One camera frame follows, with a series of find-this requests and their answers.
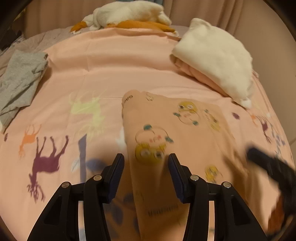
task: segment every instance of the metal screw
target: metal screw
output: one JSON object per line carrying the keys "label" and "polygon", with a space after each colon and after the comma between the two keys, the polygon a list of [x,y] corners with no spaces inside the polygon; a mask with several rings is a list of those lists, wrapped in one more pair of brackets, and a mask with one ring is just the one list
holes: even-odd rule
{"label": "metal screw", "polygon": [[64,183],[62,183],[62,188],[67,188],[67,187],[69,187],[69,185],[70,185],[70,183],[64,182]]}
{"label": "metal screw", "polygon": [[231,187],[231,184],[229,182],[224,182],[223,183],[223,186],[226,187],[226,188],[230,188]]}
{"label": "metal screw", "polygon": [[95,181],[100,181],[102,179],[102,176],[101,175],[95,175],[94,176],[94,180]]}
{"label": "metal screw", "polygon": [[190,179],[193,181],[197,181],[199,179],[199,177],[197,175],[191,175]]}

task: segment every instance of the teal fabric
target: teal fabric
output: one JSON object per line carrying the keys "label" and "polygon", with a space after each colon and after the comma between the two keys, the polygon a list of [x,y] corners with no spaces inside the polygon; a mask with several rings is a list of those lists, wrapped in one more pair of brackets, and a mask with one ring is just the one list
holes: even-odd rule
{"label": "teal fabric", "polygon": [[[118,1],[121,1],[121,2],[131,2],[131,1],[134,1],[134,0],[118,0]],[[160,5],[163,4],[163,0],[146,0],[146,1],[155,2],[155,3],[158,3]]]}

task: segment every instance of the yellow deer print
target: yellow deer print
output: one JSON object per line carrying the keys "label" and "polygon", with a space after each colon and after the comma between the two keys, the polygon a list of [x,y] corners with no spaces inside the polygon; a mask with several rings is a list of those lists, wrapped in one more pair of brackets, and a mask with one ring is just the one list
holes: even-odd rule
{"label": "yellow deer print", "polygon": [[71,95],[69,96],[69,103],[72,106],[71,114],[91,115],[91,121],[85,123],[79,132],[83,132],[83,134],[87,133],[87,138],[92,139],[94,136],[98,136],[103,132],[102,122],[105,117],[101,113],[100,96],[94,97],[92,95],[91,100],[85,102],[82,102],[81,98],[82,96],[73,101]]}

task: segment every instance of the purple deer print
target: purple deer print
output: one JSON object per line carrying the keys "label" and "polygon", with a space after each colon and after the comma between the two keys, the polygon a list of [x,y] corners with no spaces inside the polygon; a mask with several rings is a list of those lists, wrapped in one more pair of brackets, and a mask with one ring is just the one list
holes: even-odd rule
{"label": "purple deer print", "polygon": [[53,145],[53,150],[52,150],[52,153],[50,154],[50,156],[48,156],[48,157],[41,156],[41,152],[43,150],[43,147],[44,147],[44,144],[46,141],[46,137],[44,137],[43,145],[42,145],[40,151],[38,150],[39,149],[38,137],[36,139],[37,139],[36,157],[33,162],[32,174],[29,174],[31,184],[27,185],[28,192],[31,193],[31,196],[32,195],[34,196],[35,203],[37,202],[37,200],[39,198],[38,189],[41,192],[41,200],[42,201],[45,200],[45,196],[42,191],[42,188],[37,182],[37,173],[38,172],[54,173],[59,170],[59,158],[61,157],[61,155],[63,155],[65,153],[66,147],[69,142],[69,137],[66,136],[66,143],[65,143],[64,147],[62,148],[61,152],[58,153],[57,155],[56,155],[57,148],[55,147],[54,139],[52,137],[50,137],[50,140],[52,141],[52,145]]}

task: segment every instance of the bed sheet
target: bed sheet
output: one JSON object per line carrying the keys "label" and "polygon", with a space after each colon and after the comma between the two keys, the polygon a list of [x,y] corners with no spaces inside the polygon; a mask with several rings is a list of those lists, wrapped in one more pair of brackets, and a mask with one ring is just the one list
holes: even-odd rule
{"label": "bed sheet", "polygon": [[[113,240],[141,240],[124,138],[121,99],[131,89],[218,105],[245,156],[254,144],[293,166],[284,131],[256,76],[246,111],[178,70],[170,54],[179,39],[153,30],[104,29],[74,36],[46,52],[49,67],[31,106],[0,139],[0,215],[25,241],[64,181],[85,182],[126,158],[116,198],[105,206]],[[279,192],[260,169],[244,163],[248,205],[264,229]],[[83,217],[79,227],[83,240]]]}

